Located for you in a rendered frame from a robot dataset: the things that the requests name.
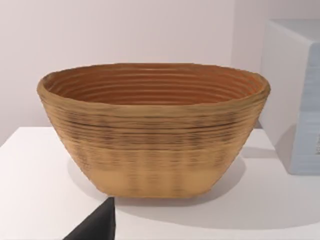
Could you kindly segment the pale blue box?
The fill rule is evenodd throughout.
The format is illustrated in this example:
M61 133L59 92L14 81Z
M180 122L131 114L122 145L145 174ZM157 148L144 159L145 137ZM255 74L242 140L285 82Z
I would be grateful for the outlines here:
M273 19L260 73L271 87L259 121L285 169L320 176L320 19Z

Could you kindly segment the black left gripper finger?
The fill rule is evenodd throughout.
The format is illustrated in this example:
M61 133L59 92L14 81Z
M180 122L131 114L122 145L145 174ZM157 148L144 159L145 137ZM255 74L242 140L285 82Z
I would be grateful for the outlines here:
M115 240L115 198L108 197L63 240Z

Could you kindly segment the woven wooden basket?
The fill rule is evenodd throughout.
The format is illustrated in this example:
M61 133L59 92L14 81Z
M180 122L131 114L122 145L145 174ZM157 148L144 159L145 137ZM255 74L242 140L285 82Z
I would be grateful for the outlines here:
M260 74L194 63L55 71L37 94L70 157L101 192L189 198L237 158L271 92Z

